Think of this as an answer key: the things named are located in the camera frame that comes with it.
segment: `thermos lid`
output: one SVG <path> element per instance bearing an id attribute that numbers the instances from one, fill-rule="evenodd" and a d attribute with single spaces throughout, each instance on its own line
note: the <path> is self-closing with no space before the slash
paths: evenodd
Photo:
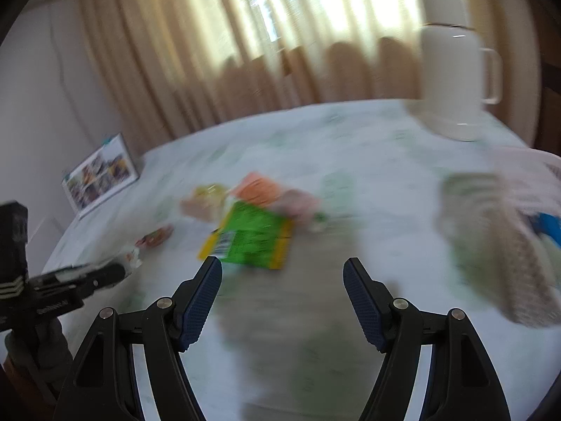
<path id="1" fill-rule="evenodd" d="M 471 20 L 464 0 L 418 0 L 429 25 L 470 27 Z"/>

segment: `gray fabric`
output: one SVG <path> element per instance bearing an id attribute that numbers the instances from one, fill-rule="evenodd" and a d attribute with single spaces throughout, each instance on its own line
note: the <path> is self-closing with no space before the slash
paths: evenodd
<path id="1" fill-rule="evenodd" d="M 72 365 L 72 355 L 68 351 L 61 323 L 57 318 L 36 326 L 35 330 L 39 337 L 36 361 L 33 360 L 27 345 L 13 332 L 6 336 L 6 349 L 15 367 L 26 369 L 45 402 L 54 405 L 56 399 L 50 388 L 57 393 L 61 391 Z"/>

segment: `orange package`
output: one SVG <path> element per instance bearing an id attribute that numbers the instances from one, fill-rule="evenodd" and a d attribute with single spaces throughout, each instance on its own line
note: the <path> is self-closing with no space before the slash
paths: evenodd
<path id="1" fill-rule="evenodd" d="M 310 222 L 320 205 L 320 200 L 314 195 L 301 189 L 284 188 L 258 172 L 246 175 L 230 194 L 300 223 Z"/>

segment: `blue finger pad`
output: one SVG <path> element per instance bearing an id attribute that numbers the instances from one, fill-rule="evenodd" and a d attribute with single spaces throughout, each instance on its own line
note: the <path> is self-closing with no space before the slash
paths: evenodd
<path id="1" fill-rule="evenodd" d="M 183 329 L 179 342 L 187 350 L 201 335 L 218 288 L 222 283 L 222 265 L 216 260 L 198 286 L 193 300 L 183 314 Z"/>
<path id="2" fill-rule="evenodd" d="M 381 351 L 385 348 L 386 340 L 383 335 L 380 311 L 372 301 L 356 270 L 350 264 L 345 264 L 343 268 L 343 284 L 349 294 L 360 326 L 363 328 L 366 340 Z"/>

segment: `green snack bag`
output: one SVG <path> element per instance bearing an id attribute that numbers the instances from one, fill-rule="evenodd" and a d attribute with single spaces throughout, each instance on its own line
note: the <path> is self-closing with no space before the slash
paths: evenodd
<path id="1" fill-rule="evenodd" d="M 225 263 L 280 269 L 291 234 L 290 219 L 238 201 L 198 256 L 205 259 L 214 255 Z"/>

